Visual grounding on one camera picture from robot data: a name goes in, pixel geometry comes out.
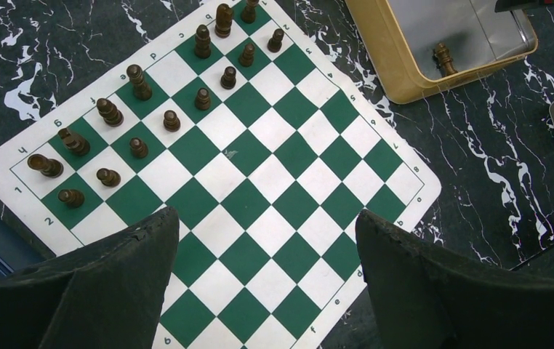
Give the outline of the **brown chess piece twelfth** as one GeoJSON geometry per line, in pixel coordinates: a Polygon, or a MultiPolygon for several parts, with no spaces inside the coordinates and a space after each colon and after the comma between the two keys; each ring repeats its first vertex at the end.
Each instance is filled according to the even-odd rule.
{"type": "Polygon", "coordinates": [[[195,104],[195,107],[200,111],[206,111],[211,108],[211,105],[212,105],[211,94],[206,87],[202,87],[198,89],[194,104],[195,104]]]}

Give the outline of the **brown chess piece fifteenth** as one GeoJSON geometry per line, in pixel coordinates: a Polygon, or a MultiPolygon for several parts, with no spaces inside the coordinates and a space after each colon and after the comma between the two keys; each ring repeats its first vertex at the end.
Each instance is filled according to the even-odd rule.
{"type": "Polygon", "coordinates": [[[129,149],[132,156],[136,159],[143,159],[149,153],[148,144],[139,137],[133,137],[130,139],[129,149]]]}

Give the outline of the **brown chess piece eleventh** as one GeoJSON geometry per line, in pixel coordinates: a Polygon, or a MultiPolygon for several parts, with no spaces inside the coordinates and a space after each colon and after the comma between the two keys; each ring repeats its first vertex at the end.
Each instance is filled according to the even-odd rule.
{"type": "Polygon", "coordinates": [[[233,66],[227,66],[220,78],[220,85],[224,89],[232,89],[236,85],[237,70],[233,66]]]}

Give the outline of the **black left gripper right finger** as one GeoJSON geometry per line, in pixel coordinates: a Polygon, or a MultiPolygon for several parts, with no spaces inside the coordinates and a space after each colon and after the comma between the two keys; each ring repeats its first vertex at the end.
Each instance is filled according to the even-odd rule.
{"type": "Polygon", "coordinates": [[[554,348],[554,278],[476,262],[367,209],[355,231],[384,348],[554,348]]]}

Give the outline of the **brown chess piece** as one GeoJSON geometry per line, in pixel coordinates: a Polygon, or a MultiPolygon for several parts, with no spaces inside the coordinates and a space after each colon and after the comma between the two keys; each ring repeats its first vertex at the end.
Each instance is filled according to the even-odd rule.
{"type": "Polygon", "coordinates": [[[79,208],[85,201],[84,194],[77,189],[62,189],[58,192],[57,198],[70,208],[79,208]]]}
{"type": "Polygon", "coordinates": [[[201,59],[207,59],[212,53],[211,37],[208,27],[200,24],[196,29],[194,54],[201,59]]]}
{"type": "Polygon", "coordinates": [[[241,66],[247,68],[252,66],[254,62],[255,45],[251,42],[245,44],[241,54],[238,57],[238,62],[241,66]]]}
{"type": "Polygon", "coordinates": [[[64,146],[76,156],[85,156],[90,151],[89,141],[79,133],[72,131],[68,127],[60,129],[58,137],[62,140],[64,146]]]}
{"type": "Polygon", "coordinates": [[[229,37],[233,23],[233,13],[233,9],[228,4],[222,3],[218,5],[214,28],[214,32],[218,37],[229,37]]]}
{"type": "Polygon", "coordinates": [[[138,64],[129,65],[126,74],[132,84],[132,93],[138,100],[146,101],[152,98],[152,88],[145,80],[144,70],[138,64]]]}
{"type": "Polygon", "coordinates": [[[27,165],[30,169],[50,178],[59,177],[64,172],[64,166],[59,160],[40,153],[30,155],[27,158],[27,165]]]}
{"type": "Polygon", "coordinates": [[[251,24],[256,20],[257,11],[256,7],[259,4],[259,0],[246,0],[244,8],[241,10],[240,18],[243,22],[251,24]]]}
{"type": "Polygon", "coordinates": [[[281,28],[275,29],[267,43],[268,50],[273,53],[279,52],[282,48],[283,40],[284,31],[281,28]]]}
{"type": "Polygon", "coordinates": [[[124,117],[116,105],[106,98],[98,98],[96,108],[103,121],[110,127],[118,127],[124,117]]]}

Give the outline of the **brown chess piece fourteenth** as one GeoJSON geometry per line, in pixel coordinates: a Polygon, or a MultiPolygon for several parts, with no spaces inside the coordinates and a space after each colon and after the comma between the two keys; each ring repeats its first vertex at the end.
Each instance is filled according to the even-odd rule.
{"type": "Polygon", "coordinates": [[[180,127],[180,119],[173,110],[166,110],[163,115],[164,128],[169,132],[177,132],[180,127]]]}

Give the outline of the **brown chess piece thirteenth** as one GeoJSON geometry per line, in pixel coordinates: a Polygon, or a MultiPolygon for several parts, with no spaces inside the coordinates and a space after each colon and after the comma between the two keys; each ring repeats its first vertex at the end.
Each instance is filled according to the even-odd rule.
{"type": "Polygon", "coordinates": [[[116,187],[121,182],[120,174],[114,169],[98,169],[96,177],[104,186],[109,188],[116,187]]]}

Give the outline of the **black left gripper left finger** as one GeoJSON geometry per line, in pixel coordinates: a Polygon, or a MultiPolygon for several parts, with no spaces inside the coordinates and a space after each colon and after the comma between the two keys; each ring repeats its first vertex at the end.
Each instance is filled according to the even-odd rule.
{"type": "Polygon", "coordinates": [[[0,348],[151,348],[179,240],[166,206],[0,277],[0,348]]]}

